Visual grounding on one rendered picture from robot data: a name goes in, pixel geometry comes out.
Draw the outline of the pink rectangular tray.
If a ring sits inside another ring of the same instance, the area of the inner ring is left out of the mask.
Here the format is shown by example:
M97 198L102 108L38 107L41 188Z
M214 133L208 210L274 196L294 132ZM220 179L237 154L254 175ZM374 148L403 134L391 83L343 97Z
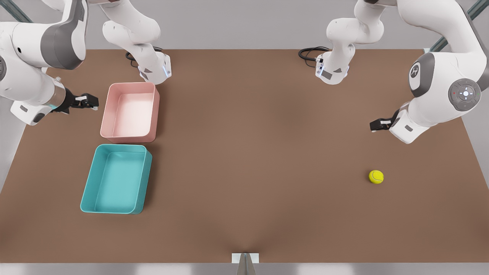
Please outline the pink rectangular tray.
M157 135L160 95L153 83L114 83L108 89L100 135L112 143L149 143Z

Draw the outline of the teal rectangular tray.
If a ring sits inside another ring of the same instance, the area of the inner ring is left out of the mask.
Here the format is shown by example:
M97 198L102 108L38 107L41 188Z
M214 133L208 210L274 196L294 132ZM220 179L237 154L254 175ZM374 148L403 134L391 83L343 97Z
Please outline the teal rectangular tray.
M140 214L144 207L152 154L137 144L96 148L80 210L92 214Z

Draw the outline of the silver frame post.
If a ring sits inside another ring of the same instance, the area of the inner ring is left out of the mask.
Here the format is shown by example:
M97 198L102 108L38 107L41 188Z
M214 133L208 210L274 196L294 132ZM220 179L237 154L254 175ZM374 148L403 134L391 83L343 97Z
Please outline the silver frame post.
M259 254L232 253L231 263L238 264L237 275L256 275L254 264L259 263Z
M441 52L448 46L453 53L484 53L489 56L489 49L473 21L456 0L426 0L426 5L426 17L421 27L438 33L445 40L432 46L432 52Z
M32 20L18 7L13 0L0 0L0 5L21 23L32 23Z

